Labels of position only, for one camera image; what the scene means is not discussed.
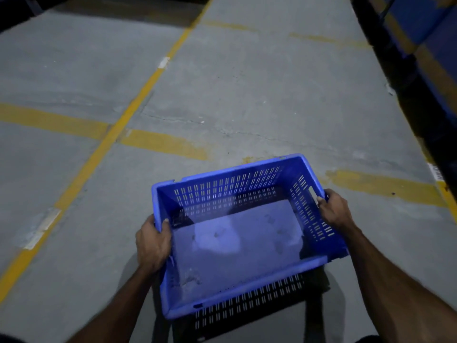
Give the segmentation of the person's left hand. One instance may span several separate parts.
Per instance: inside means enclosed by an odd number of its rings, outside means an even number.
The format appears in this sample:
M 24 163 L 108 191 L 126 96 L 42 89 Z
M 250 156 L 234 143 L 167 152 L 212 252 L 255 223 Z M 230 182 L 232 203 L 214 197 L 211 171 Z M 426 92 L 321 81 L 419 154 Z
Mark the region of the person's left hand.
M 155 226 L 154 214 L 151 214 L 135 234 L 137 259 L 141 273 L 150 276 L 159 271 L 170 256 L 171 248 L 161 245 L 161 230 Z

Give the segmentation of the person's right hand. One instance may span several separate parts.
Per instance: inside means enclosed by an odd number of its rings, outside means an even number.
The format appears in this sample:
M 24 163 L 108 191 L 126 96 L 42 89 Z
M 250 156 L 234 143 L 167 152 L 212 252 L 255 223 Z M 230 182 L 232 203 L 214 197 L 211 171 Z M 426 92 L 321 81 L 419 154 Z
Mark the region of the person's right hand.
M 332 218 L 323 218 L 324 222 L 338 231 L 346 231 L 356 227 L 347 201 L 334 190 L 324 190 L 324 198 L 332 207 Z

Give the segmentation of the blue perforated plastic crate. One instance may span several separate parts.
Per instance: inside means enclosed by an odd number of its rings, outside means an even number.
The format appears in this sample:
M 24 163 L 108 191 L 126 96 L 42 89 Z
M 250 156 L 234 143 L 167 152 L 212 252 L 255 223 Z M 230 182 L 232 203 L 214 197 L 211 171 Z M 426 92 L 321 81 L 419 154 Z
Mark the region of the blue perforated plastic crate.
M 292 277 L 348 256 L 324 222 L 328 199 L 302 154 L 154 184 L 158 228 L 172 248 L 160 285 L 168 320 L 199 311 L 213 323 L 292 290 Z

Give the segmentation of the person's right forearm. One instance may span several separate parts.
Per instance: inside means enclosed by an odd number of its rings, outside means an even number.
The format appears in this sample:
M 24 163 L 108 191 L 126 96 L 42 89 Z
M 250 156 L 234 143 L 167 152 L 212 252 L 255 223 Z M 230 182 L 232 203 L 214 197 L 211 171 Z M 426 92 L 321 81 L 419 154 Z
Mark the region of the person's right forearm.
M 386 258 L 356 225 L 340 232 L 382 343 L 457 343 L 457 311 Z

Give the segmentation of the person's left forearm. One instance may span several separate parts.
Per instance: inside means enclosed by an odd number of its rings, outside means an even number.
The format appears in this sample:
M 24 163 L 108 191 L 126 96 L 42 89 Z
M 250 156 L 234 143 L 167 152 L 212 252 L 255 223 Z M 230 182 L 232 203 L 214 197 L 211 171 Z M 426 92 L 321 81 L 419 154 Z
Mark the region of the person's left forearm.
M 157 272 L 139 266 L 108 305 L 66 343 L 129 343 Z

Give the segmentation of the white barcode label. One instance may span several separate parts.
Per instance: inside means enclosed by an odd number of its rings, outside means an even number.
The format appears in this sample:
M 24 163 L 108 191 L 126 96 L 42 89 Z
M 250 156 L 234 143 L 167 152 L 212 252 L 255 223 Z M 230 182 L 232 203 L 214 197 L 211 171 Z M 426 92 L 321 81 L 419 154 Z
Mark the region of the white barcode label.
M 436 182 L 445 182 L 445 179 L 443 178 L 443 175 L 442 175 L 439 167 L 437 165 L 433 164 L 433 163 L 430 163 L 430 162 L 428 162 L 427 164 L 428 164 L 428 166 L 430 168 L 430 171 L 431 171 L 431 174 L 432 174 L 434 180 Z

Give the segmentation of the blue and orange storage rack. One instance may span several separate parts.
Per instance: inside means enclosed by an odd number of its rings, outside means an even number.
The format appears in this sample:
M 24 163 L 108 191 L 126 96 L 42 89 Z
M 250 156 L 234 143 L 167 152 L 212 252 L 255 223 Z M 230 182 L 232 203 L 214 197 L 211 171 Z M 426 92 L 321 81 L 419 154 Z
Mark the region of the blue and orange storage rack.
M 457 0 L 351 0 L 457 224 Z

